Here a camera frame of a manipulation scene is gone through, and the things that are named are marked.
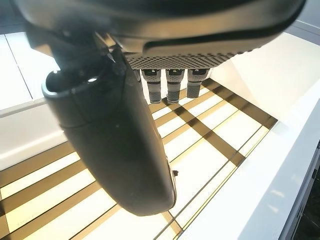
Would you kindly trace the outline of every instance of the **black plastic housing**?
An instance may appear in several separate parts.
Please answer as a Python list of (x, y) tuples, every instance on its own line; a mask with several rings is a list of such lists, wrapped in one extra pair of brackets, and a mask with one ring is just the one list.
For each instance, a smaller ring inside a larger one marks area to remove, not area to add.
[(127, 211), (172, 208), (175, 179), (140, 84), (131, 68), (107, 64), (97, 79), (61, 89), (50, 73), (43, 95), (92, 175)]

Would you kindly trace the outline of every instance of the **white wall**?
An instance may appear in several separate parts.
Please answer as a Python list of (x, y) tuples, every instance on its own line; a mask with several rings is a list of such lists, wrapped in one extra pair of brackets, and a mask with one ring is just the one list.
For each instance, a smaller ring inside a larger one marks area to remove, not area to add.
[(0, 118), (0, 170), (67, 139), (47, 104)]
[(283, 33), (214, 68), (211, 78), (281, 120), (320, 78), (320, 46)]

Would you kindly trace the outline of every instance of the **white surface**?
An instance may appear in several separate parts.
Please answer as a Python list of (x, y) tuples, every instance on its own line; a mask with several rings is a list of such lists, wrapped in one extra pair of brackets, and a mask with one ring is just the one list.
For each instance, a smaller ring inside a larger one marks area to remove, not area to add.
[(319, 97), (320, 80), (272, 128), (180, 240), (278, 239), (320, 138)]
[(214, 68), (211, 78), (280, 120), (320, 78), (319, 64), (320, 46), (283, 33)]
[(53, 57), (32, 49), (24, 32), (5, 35), (33, 99), (43, 97), (41, 84), (59, 67)]
[(7, 40), (0, 35), (0, 110), (31, 100)]
[(0, 170), (67, 139), (48, 105), (0, 118)]

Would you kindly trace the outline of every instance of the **brown grid line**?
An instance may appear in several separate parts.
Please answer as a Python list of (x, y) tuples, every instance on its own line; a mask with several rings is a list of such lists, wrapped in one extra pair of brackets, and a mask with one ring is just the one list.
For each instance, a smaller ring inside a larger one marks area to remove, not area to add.
[(39, 170), (58, 159), (61, 159), (75, 150), (69, 142), (61, 143), (51, 149), (32, 156), (11, 167), (0, 171), (0, 188)]
[(90, 234), (93, 230), (99, 227), (104, 221), (108, 220), (112, 215), (114, 215), (117, 211), (119, 211), (121, 207), (119, 204), (115, 204), (113, 207), (105, 211), (101, 216), (99, 216), (96, 220), (88, 224), (81, 231), (76, 233), (74, 236), (70, 237), (70, 240), (81, 240), (88, 234)]
[(0, 205), (3, 207), (5, 213), (8, 213), (22, 204), (27, 203), (33, 198), (43, 194), (49, 189), (57, 186), (63, 181), (71, 178), (72, 176), (85, 170), (87, 167), (81, 160), (78, 160), (69, 166), (41, 179), (40, 181), (27, 186), (26, 188), (18, 191), (17, 193), (8, 196), (0, 201)]
[(9, 233), (1, 240), (21, 240), (26, 238), (38, 229), (42, 228), (44, 225), (50, 223), (55, 218), (59, 217), (67, 210), (74, 207), (76, 204), (80, 203), (81, 201), (98, 191), (100, 188), (101, 186), (96, 181), (89, 184), (88, 186), (84, 187), (83, 189), (68, 197), (64, 201), (60, 202), (56, 206), (50, 208), (48, 211), (42, 213), (40, 216), (36, 217), (32, 221), (29, 221), (25, 225), (19, 227), (17, 230)]
[[(240, 149), (258, 132), (258, 130), (260, 129), (258, 128), (252, 135), (251, 137), (249, 137), (249, 139), (242, 144), (242, 146), (240, 147)], [(220, 169), (200, 188), (200, 190), (187, 202), (186, 205), (184, 205), (184, 207), (173, 217), (173, 219), (154, 237), (154, 240), (156, 240), (158, 237), (160, 237), (160, 235), (167, 229), (168, 226), (170, 226), (170, 224), (175, 221), (177, 219), (177, 217), (187, 208), (187, 206), (201, 193), (201, 191), (214, 179), (214, 177), (227, 165), (228, 162), (231, 162), (231, 159), (229, 159), (228, 161), (226, 161), (222, 167), (220, 167)]]

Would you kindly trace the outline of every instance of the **illuminated grid floor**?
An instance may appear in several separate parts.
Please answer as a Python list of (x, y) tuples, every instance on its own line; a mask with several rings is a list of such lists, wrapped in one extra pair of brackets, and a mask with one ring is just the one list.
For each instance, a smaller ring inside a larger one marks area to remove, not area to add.
[(0, 238), (171, 240), (189, 226), (276, 119), (217, 82), (150, 105), (176, 177), (167, 212), (138, 217), (99, 186), (68, 142), (0, 171)]

